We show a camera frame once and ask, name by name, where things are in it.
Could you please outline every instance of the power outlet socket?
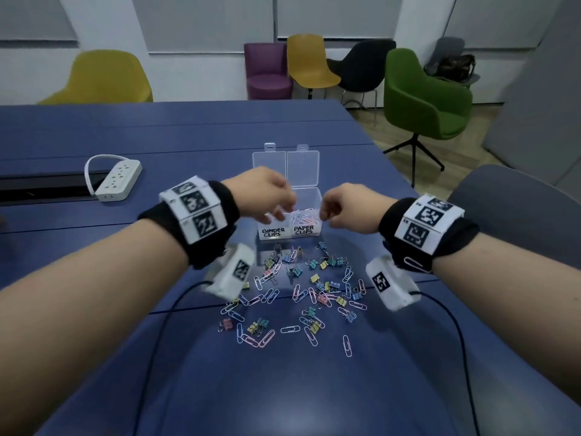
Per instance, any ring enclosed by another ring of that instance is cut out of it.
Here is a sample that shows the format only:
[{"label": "power outlet socket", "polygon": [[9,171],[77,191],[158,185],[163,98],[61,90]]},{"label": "power outlet socket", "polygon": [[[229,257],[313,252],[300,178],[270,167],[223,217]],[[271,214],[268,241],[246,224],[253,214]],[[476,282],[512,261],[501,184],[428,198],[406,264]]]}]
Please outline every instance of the power outlet socket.
[{"label": "power outlet socket", "polygon": [[95,196],[101,202],[118,202],[126,199],[142,169],[141,162],[138,160],[128,159],[117,162],[95,191]]}]

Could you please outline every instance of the hand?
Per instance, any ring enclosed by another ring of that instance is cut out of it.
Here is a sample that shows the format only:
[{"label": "hand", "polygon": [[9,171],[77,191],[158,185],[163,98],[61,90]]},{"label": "hand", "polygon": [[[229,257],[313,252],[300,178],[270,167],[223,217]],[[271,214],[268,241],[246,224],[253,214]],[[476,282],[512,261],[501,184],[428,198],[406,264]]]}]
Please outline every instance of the hand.
[{"label": "hand", "polygon": [[383,196],[364,185],[344,183],[325,193],[321,203],[321,220],[331,228],[345,228],[360,234],[373,234],[379,222],[396,199]]},{"label": "hand", "polygon": [[296,203],[287,179],[270,168],[253,168],[222,183],[234,196],[241,217],[252,217],[266,225],[271,222],[266,213],[283,221],[281,208],[290,213]]}]

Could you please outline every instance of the roller blind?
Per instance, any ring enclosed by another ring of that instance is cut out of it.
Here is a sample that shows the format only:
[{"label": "roller blind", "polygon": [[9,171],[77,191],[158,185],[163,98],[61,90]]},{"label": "roller blind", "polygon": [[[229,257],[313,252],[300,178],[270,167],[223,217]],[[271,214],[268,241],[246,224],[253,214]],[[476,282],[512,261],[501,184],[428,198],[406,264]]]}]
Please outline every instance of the roller blind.
[{"label": "roller blind", "polygon": [[272,42],[272,0],[133,0],[150,52],[243,51]]},{"label": "roller blind", "polygon": [[562,0],[456,0],[445,36],[467,48],[535,48]]},{"label": "roller blind", "polygon": [[59,0],[0,0],[0,40],[76,41]]},{"label": "roller blind", "polygon": [[277,0],[278,37],[393,38],[402,0]]}]

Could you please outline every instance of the black wristband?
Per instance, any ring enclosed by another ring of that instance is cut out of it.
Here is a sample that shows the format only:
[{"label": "black wristband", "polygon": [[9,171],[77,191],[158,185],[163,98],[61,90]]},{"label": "black wristband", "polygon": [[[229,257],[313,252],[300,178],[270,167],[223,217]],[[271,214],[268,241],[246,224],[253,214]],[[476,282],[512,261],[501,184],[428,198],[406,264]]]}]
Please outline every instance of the black wristband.
[{"label": "black wristband", "polygon": [[464,217],[456,219],[442,236],[434,254],[427,254],[395,236],[405,212],[415,201],[416,199],[413,197],[406,197],[394,203],[383,215],[379,223],[379,233],[384,237],[383,245],[392,253],[393,261],[398,267],[408,271],[418,271],[417,268],[406,263],[405,258],[408,257],[416,262],[416,266],[431,273],[434,258],[458,252],[476,237],[480,228],[473,221]]},{"label": "black wristband", "polygon": [[142,212],[138,217],[138,219],[153,220],[170,233],[181,247],[184,248],[185,253],[189,257],[189,263],[194,269],[202,269],[212,263],[216,258],[222,256],[226,242],[234,234],[236,230],[235,223],[240,218],[240,211],[238,211],[238,206],[228,187],[216,181],[209,181],[208,184],[220,199],[220,205],[226,217],[226,222],[228,222],[228,226],[191,245],[188,245],[184,233],[179,226],[178,219],[176,219],[174,213],[171,212],[170,207],[165,202],[158,203],[147,211]]}]

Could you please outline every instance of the yellow chair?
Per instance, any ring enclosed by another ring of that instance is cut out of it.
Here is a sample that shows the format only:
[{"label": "yellow chair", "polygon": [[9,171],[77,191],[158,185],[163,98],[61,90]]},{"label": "yellow chair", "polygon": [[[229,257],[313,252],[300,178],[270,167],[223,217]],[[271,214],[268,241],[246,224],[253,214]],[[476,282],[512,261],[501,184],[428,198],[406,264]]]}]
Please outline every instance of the yellow chair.
[{"label": "yellow chair", "polygon": [[67,85],[39,104],[153,102],[140,61],[121,50],[90,50],[73,62]]},{"label": "yellow chair", "polygon": [[289,36],[287,40],[287,60],[289,75],[301,86],[309,89],[309,99],[313,89],[333,87],[341,78],[329,70],[325,54],[325,42],[321,35],[300,34]]}]

